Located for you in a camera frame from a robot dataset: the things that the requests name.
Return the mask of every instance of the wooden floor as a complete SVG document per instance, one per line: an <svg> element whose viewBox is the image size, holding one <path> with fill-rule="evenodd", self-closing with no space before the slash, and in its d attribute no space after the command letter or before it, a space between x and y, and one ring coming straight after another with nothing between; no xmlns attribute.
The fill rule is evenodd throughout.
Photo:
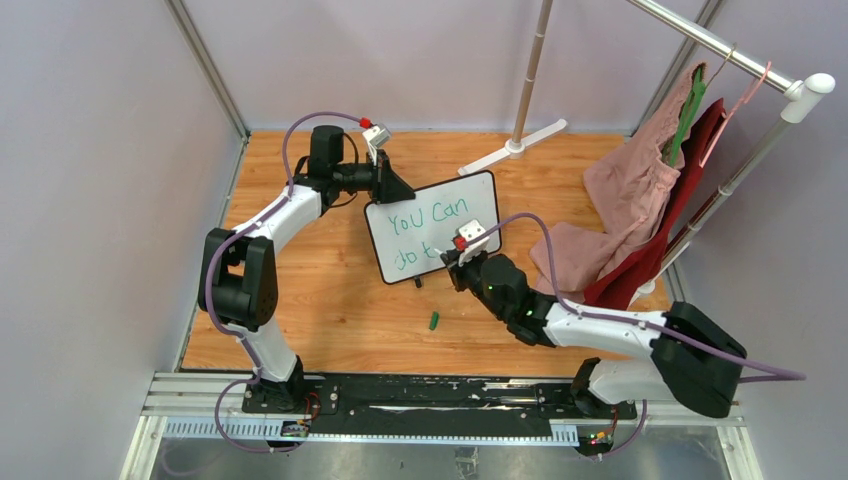
<svg viewBox="0 0 848 480"><path fill-rule="evenodd" d="M361 135L354 136L361 144ZM386 145L392 166L413 187L454 177L456 170L501 148L504 134L396 133ZM279 132L255 133L232 200L227 227L255 215L285 182ZM308 153L308 133L295 134L289 155ZM559 135L528 150L524 158L493 168L501 218L534 212L548 226L559 221L602 230L582 184L582 173L621 144L620 136ZM530 347L506 331L468 292L456 293L444 271L385 285L365 225L367 195L333 209L303 229L277 257L280 301L277 319L307 371L570 376L591 356L621 358L585 348ZM502 253L527 272L528 256L541 238L532 221L503 232ZM660 284L637 310L668 307ZM428 329L433 311L441 315ZM184 368L249 368L242 347L221 335L204 312L194 324Z"/></svg>

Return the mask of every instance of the white pole stand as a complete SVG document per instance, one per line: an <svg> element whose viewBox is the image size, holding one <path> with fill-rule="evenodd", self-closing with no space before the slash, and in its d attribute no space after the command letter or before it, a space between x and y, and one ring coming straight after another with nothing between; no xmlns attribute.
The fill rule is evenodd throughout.
<svg viewBox="0 0 848 480"><path fill-rule="evenodd" d="M552 137L557 133L561 132L568 125L563 119L557 120L555 123L548 125L547 127L533 132L530 135L522 138L520 142L514 143L512 139L506 141L506 145L504 148L492 152L485 157L470 163L459 169L460 175L468 175L469 173L474 173L480 170L484 170L486 168L491 167L492 165L496 165L507 158L521 158L524 155L524 151L529 147L541 142L542 140Z"/></svg>
<svg viewBox="0 0 848 480"><path fill-rule="evenodd" d="M533 95L533 86L536 84L536 70L539 67L539 58L542 56L542 45L545 43L545 31L548 29L548 19L551 16L552 5L553 0L542 1L542 10L539 12L536 35L533 37L533 48L530 51L530 62L527 64L527 76L524 77L524 88L521 91L521 101L518 104L518 115L515 117L515 127L512 130L512 137L507 140L504 148L460 168L460 175L468 175L469 173L489 168L507 158L521 158L524 155L524 150L550 136L556 135L568 125L568 122L559 119L553 125L548 125L538 132L531 133L522 138L524 123L527 121L527 112L530 110L530 97Z"/></svg>

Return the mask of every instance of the green marker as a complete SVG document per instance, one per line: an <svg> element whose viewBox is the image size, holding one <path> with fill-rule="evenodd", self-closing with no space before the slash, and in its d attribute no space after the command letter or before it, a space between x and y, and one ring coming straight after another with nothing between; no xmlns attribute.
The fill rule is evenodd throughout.
<svg viewBox="0 0 848 480"><path fill-rule="evenodd" d="M435 330L437 325L439 325L439 312L433 312L433 316L430 317L430 330Z"/></svg>

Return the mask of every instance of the gray floor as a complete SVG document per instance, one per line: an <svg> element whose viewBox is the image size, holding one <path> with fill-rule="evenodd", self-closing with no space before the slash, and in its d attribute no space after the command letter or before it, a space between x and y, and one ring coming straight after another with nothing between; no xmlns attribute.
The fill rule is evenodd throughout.
<svg viewBox="0 0 848 480"><path fill-rule="evenodd" d="M631 431L619 427L618 442L623 443ZM208 466L196 475L176 477L164 471L160 455L151 478L730 479L720 442L710 427L649 427L626 451L599 464L559 447L312 443L288 454L256 455L223 440L170 440L165 445L172 471Z"/></svg>

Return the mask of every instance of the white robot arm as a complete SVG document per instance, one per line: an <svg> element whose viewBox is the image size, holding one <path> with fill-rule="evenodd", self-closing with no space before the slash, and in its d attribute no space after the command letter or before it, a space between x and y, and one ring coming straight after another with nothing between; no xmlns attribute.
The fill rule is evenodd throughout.
<svg viewBox="0 0 848 480"><path fill-rule="evenodd" d="M504 255L489 256L488 239L473 232L475 220L459 228L456 249L441 254L457 291L470 290L507 330L529 345L591 347L631 357L586 360L571 394L586 414L626 400L676 400L702 415L730 411L742 367L706 354L651 326L684 333L734 357L745 349L706 315L687 303L667 312L623 312L565 300L560 303L527 285L527 277Z"/></svg>
<svg viewBox="0 0 848 480"><path fill-rule="evenodd" d="M198 304L208 310L207 272L215 253L230 242L212 271L212 303L221 328L237 334L255 363L260 377L256 388L275 397L267 403L273 401L281 410L293 407L302 397L303 365L283 338L274 315L276 256L297 232L331 208L341 191L367 191L377 203L415 198L412 187L392 171L388 156L379 149L390 137L389 130L375 125L363 135L369 161L342 163L344 131L316 127L309 156L299 163L307 165L307 172L300 174L298 167L292 188L234 230L216 228L206 237ZM243 274L228 270L240 264Z"/></svg>

